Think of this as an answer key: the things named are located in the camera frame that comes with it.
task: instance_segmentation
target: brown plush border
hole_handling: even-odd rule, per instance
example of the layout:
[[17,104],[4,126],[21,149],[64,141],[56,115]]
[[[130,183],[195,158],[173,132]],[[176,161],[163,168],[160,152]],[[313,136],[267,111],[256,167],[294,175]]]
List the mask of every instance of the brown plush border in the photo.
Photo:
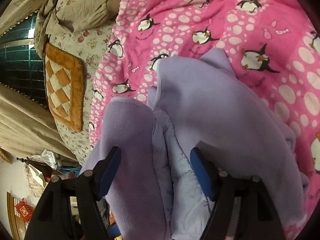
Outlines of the brown plush border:
[[70,100],[70,118],[68,121],[57,115],[50,109],[51,114],[64,125],[76,132],[82,131],[83,118],[83,96],[84,96],[84,80],[83,70],[79,59],[75,56],[52,46],[47,43],[45,46],[46,56],[55,63],[68,69],[71,74],[71,100]]

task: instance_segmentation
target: red hanging decoration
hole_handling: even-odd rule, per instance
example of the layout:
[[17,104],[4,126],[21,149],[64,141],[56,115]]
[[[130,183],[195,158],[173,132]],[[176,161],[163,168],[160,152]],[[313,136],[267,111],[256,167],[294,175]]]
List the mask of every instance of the red hanging decoration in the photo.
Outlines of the red hanging decoration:
[[27,200],[25,198],[22,199],[15,208],[19,214],[19,216],[23,219],[25,223],[28,223],[32,217],[32,210],[28,206]]

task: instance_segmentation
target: metal bolt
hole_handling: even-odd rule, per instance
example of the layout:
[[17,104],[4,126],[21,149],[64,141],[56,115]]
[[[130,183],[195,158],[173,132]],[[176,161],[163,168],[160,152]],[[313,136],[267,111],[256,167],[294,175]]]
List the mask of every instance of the metal bolt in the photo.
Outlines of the metal bolt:
[[254,182],[259,182],[260,181],[260,178],[258,176],[252,176],[252,180]]
[[227,177],[228,173],[226,171],[219,171],[219,176],[220,177]]
[[52,179],[51,179],[51,181],[52,182],[58,182],[59,181],[59,177],[58,176],[54,176]]
[[93,171],[92,171],[92,170],[87,170],[87,171],[84,172],[84,175],[85,175],[86,177],[90,177],[90,176],[93,175]]

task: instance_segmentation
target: penguin print blanket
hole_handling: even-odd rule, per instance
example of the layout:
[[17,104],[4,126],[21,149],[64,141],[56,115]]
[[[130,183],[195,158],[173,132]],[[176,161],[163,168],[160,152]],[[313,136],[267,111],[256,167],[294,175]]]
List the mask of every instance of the penguin print blanket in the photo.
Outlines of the penguin print blanket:
[[296,134],[310,189],[305,218],[286,228],[294,239],[320,198],[320,37],[297,0],[122,0],[94,79],[91,144],[112,97],[146,103],[161,59],[200,58],[212,47]]

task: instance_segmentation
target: white wall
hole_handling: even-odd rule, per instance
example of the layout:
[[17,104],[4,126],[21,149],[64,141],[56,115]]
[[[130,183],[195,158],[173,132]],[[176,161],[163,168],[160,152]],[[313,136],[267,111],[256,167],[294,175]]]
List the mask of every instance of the white wall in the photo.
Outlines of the white wall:
[[24,163],[20,161],[9,164],[0,157],[0,221],[11,235],[7,212],[7,192],[20,200],[26,198],[31,206],[36,206],[39,200],[29,191],[23,175],[23,166]]

